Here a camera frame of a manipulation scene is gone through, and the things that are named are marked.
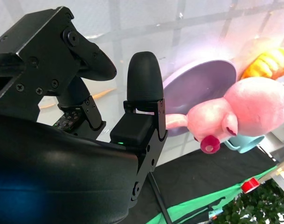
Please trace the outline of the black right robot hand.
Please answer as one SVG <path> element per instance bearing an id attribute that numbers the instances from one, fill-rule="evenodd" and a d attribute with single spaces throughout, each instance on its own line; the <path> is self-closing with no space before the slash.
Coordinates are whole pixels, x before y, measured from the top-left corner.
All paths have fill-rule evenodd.
<path id="1" fill-rule="evenodd" d="M 69 8 L 23 16 L 0 37 L 0 224 L 116 224 L 137 203 L 168 131 L 152 52 L 132 56 L 110 133 L 84 79 L 117 74 Z"/>

